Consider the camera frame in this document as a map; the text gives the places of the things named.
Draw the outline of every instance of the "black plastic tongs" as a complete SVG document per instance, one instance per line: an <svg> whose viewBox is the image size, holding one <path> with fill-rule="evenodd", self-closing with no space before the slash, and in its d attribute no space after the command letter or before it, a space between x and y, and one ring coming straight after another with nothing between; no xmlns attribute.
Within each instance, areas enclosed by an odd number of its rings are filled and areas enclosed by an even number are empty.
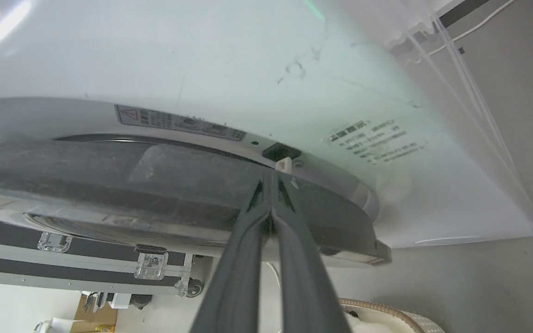
<svg viewBox="0 0 533 333"><path fill-rule="evenodd" d="M237 217L192 333L258 331L261 251L279 239L284 333L350 333L290 175L263 173Z"/></svg>

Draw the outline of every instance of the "white wall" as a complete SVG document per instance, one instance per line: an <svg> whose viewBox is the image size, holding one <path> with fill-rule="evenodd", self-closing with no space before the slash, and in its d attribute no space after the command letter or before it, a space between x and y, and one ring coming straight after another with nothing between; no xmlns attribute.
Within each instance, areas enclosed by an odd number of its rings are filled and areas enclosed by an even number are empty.
<svg viewBox="0 0 533 333"><path fill-rule="evenodd" d="M53 317L72 319L79 301L77 291L0 284L0 333L32 333Z"/></svg>

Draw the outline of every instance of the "white cable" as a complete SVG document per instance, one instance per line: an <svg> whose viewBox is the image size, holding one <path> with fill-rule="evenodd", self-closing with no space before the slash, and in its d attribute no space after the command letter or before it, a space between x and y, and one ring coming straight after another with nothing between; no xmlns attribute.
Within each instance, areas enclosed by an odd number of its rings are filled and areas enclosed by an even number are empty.
<svg viewBox="0 0 533 333"><path fill-rule="evenodd" d="M268 267L271 268L273 274L275 274L275 279L277 279L277 286L279 286L279 290L281 290L281 276L279 275L279 271L277 270L277 268L275 268L275 266L273 266L273 264L269 263L268 261L263 261L263 263L265 263Z"/></svg>
<svg viewBox="0 0 533 333"><path fill-rule="evenodd" d="M505 2L505 4L503 4L501 7L497 8L497 10L495 10L493 13L491 13L491 15L487 16L485 19L483 19L480 23L478 23L477 25L475 25L474 27L470 28L468 31L464 32L463 34L455 37L455 38L452 38L452 42L455 42L457 40L460 40L461 38L464 38L465 36L468 36L469 34L471 34L472 32L475 32L476 30L478 30L480 27L482 27L483 25L485 25L488 21L490 21L493 17L495 17L495 15L497 15L498 13L500 13L501 11L503 11L503 9L507 8L507 6L509 6L510 4L516 2L517 0L509 0L508 2ZM449 43L447 44L444 44L444 46L434 50L434 51L431 51L429 52L428 55L435 55L435 53L443 50L444 48L448 47L448 45L450 45ZM423 59L421 59L419 57L419 60L418 61L415 61L414 63L421 63Z"/></svg>

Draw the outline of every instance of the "caster wheel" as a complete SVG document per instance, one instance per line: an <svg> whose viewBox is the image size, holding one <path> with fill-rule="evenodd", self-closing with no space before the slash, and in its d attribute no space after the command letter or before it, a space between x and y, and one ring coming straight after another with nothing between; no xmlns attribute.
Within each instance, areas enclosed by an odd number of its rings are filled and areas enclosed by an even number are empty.
<svg viewBox="0 0 533 333"><path fill-rule="evenodd" d="M191 278L188 281L188 290L186 293L186 297L197 297L201 292L203 291L203 283L199 280L196 280L194 278Z"/></svg>
<svg viewBox="0 0 533 333"><path fill-rule="evenodd" d="M148 305L149 302L152 301L152 295L131 295L131 302L130 304L134 305L135 308L138 308L139 310L143 310L143 307Z"/></svg>

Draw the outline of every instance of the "warning triangle symbol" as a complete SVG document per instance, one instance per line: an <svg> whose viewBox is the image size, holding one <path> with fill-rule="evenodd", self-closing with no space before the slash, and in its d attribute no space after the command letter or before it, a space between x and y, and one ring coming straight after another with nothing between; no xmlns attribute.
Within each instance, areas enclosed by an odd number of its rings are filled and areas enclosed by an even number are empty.
<svg viewBox="0 0 533 333"><path fill-rule="evenodd" d="M137 110L132 110L132 109L121 110L121 113L129 118L132 118L133 120L139 120L139 113L137 113Z"/></svg>

